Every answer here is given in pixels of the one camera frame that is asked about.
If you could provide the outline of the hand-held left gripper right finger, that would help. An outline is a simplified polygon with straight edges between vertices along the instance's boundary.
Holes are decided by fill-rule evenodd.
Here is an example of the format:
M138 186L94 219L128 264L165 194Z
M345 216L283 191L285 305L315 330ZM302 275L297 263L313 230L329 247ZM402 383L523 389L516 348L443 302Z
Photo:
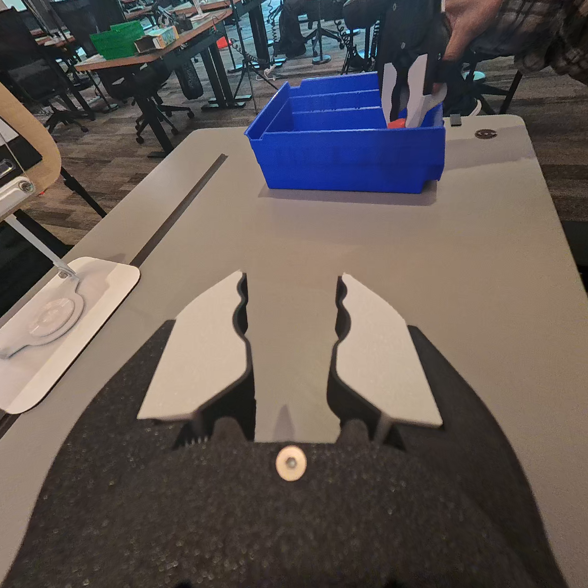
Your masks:
M358 420L385 442L396 425L439 430L443 419L402 315L349 273L337 278L336 342L327 404L341 428Z

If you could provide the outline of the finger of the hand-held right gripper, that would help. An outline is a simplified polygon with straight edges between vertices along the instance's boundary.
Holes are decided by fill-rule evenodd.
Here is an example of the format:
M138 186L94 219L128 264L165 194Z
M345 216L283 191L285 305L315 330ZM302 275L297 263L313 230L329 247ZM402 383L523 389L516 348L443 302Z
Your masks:
M381 106L383 110L383 114L385 117L386 125L392 122L392 102L393 102L393 91L396 86L396 79L397 79L397 71L391 62L387 62L383 66L382 76L381 76L381 92L380 92L380 100Z
M409 97L406 106L405 128L421 126L429 105L430 95L424 93L428 55L419 55L408 69Z

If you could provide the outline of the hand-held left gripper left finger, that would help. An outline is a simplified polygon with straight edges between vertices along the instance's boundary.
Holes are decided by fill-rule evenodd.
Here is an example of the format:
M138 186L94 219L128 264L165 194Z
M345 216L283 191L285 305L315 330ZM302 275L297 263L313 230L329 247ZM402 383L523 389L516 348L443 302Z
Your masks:
M247 275L236 270L180 311L138 411L138 420L188 420L245 383Z

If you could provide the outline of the blue plastic bin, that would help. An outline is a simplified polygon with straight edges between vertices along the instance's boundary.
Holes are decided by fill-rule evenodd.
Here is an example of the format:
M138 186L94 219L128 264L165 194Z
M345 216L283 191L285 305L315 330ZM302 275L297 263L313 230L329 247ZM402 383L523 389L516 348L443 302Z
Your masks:
M442 105L388 129L376 72L285 83L245 136L272 189L419 194L445 167Z

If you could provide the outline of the person's right forearm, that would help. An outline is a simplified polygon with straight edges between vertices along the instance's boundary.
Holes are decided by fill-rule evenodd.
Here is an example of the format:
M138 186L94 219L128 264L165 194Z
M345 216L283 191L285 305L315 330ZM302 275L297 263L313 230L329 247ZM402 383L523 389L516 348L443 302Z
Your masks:
M587 1L501 1L469 49L513 56L524 74L549 67L587 85Z

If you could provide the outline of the person's right hand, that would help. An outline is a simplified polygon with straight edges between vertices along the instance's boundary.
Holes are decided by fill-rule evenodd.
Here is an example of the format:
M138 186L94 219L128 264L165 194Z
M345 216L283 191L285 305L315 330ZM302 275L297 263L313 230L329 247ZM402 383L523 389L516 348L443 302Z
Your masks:
M458 61L471 42L492 25L502 1L445 1L445 16L451 29L443 56Z

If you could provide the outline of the white tablet stand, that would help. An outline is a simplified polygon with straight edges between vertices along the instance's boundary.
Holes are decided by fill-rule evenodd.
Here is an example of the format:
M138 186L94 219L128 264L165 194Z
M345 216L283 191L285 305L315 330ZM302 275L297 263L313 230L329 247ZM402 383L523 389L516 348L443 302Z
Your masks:
M1 327L1 410L10 415L46 397L141 275L134 266L87 256L64 262L14 214L33 194L23 176L1 188L1 218L57 269Z

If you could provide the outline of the wooden desk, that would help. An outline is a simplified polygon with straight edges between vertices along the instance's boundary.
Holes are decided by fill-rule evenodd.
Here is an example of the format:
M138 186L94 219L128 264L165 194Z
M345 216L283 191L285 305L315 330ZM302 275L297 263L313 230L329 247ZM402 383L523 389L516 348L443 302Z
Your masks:
M216 98L217 104L212 107L226 109L234 106L231 85L217 47L217 40L224 36L224 20L231 15L230 9L208 12L194 29L181 32L177 40L163 49L112 60L94 55L76 66L79 72L102 73L122 69L122 77L132 91L131 97L160 145L160 150L149 153L149 158L163 159L173 151L174 146L161 124L158 106L152 98L156 92L153 74L149 74L150 81L147 82L140 73L141 67L156 65L161 71L171 73L200 55Z

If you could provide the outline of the small cardboard box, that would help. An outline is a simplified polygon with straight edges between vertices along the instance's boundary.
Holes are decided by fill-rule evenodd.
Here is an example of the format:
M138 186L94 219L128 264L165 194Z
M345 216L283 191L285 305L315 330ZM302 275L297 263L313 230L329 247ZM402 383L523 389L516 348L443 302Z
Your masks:
M176 26L154 28L146 32L143 37L134 42L137 53L144 54L159 51L179 40L179 33Z

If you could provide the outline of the green plastic crate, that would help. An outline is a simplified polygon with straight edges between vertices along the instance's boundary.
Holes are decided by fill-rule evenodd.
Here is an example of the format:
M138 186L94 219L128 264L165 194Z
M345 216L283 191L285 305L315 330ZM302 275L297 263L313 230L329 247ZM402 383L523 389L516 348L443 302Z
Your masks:
M138 53L135 42L144 35L140 21L111 25L108 31L90 34L96 51L106 60L131 57Z

